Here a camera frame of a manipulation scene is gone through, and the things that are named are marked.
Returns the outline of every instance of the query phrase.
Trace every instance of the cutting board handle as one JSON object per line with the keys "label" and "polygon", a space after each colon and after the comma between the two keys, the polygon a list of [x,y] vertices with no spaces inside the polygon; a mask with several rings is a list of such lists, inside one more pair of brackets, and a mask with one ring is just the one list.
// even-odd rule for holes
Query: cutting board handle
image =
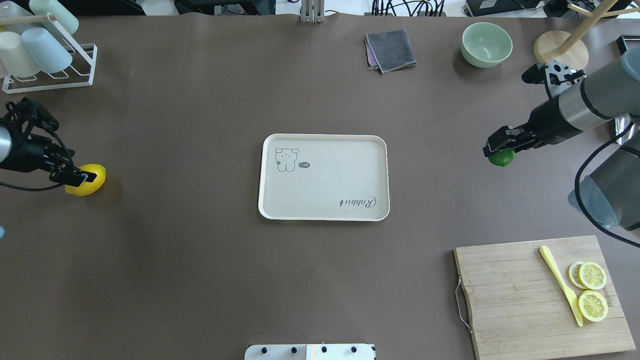
{"label": "cutting board handle", "polygon": [[469,332],[469,334],[473,334],[474,330],[473,328],[471,328],[471,325],[469,325],[469,323],[462,318],[462,311],[460,310],[460,300],[458,299],[458,289],[460,289],[461,286],[462,286],[462,276],[458,276],[458,285],[456,286],[456,289],[453,291],[454,295],[456,296],[456,305],[458,306],[458,315],[460,316],[460,320],[462,320],[462,323],[465,324],[465,327],[467,327],[467,331]]}

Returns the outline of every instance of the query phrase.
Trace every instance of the wooden stand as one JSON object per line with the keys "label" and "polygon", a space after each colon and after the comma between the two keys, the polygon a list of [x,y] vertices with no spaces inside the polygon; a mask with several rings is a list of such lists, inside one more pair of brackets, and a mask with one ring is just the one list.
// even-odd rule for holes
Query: wooden stand
{"label": "wooden stand", "polygon": [[[540,35],[533,44],[533,53],[536,59],[541,63],[557,60],[574,69],[584,69],[589,61],[589,52],[580,38],[602,17],[640,11],[640,8],[634,8],[608,12],[616,2],[617,0],[604,0],[593,12],[582,9],[575,4],[569,4],[567,6],[569,9],[585,15],[587,18],[573,33],[553,30]],[[640,0],[633,0],[633,2],[640,6]]]}

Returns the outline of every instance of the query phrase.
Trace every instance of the brown tabletop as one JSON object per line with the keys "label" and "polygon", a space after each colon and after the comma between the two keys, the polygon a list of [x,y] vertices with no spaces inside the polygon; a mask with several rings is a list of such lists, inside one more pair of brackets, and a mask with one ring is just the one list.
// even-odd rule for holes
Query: brown tabletop
{"label": "brown tabletop", "polygon": [[[324,341],[375,343],[378,359],[472,359],[452,250],[587,234],[600,239],[640,345],[640,252],[566,201],[611,127],[507,168],[482,155],[488,135],[524,123],[546,98],[520,80],[535,38],[578,22],[490,19],[514,48],[483,70],[460,53],[475,21],[81,19],[75,38],[99,48],[93,86],[29,96],[58,118],[76,163],[101,163],[108,179],[86,198],[0,189],[0,357],[242,359],[249,344]],[[367,70],[364,34],[399,28],[417,66]],[[584,37],[587,73],[619,56],[622,33],[640,34],[640,21],[602,20]],[[389,216],[262,218],[260,151],[272,133],[382,137]],[[48,184],[45,172],[0,175]]]}

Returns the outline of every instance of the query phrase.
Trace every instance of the yellow lemon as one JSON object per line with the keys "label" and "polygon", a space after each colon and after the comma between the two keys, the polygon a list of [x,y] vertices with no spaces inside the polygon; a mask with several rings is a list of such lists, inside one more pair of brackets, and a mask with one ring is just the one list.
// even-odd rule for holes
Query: yellow lemon
{"label": "yellow lemon", "polygon": [[607,275],[600,265],[586,262],[580,266],[578,277],[584,286],[591,290],[602,289],[607,284]]}
{"label": "yellow lemon", "polygon": [[580,265],[582,264],[584,264],[584,261],[576,261],[571,264],[571,266],[569,266],[569,280],[571,280],[571,282],[580,289],[587,289],[587,287],[584,286],[582,281],[580,280],[579,272]]}
{"label": "yellow lemon", "polygon": [[582,315],[592,322],[602,321],[609,312],[607,300],[595,290],[585,290],[580,294],[578,308]]}
{"label": "yellow lemon", "polygon": [[80,186],[78,187],[65,185],[65,191],[67,193],[70,193],[71,195],[77,195],[77,196],[86,196],[86,195],[93,194],[94,192],[96,192],[96,190],[98,190],[102,186],[102,184],[104,184],[104,180],[106,179],[106,176],[107,176],[107,170],[102,165],[86,164],[78,168],[82,171],[93,172],[97,176],[95,177],[92,183],[84,182],[80,184]]}

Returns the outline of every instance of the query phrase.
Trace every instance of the wooden base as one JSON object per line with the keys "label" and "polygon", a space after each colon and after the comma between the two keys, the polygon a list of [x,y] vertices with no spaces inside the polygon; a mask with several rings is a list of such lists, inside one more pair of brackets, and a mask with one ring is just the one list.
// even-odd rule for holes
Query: wooden base
{"label": "wooden base", "polygon": [[566,31],[553,30],[540,35],[533,43],[533,54],[541,63],[557,60],[576,70],[582,70],[589,62],[589,51],[584,42],[578,40],[564,54],[558,48],[571,34]]}

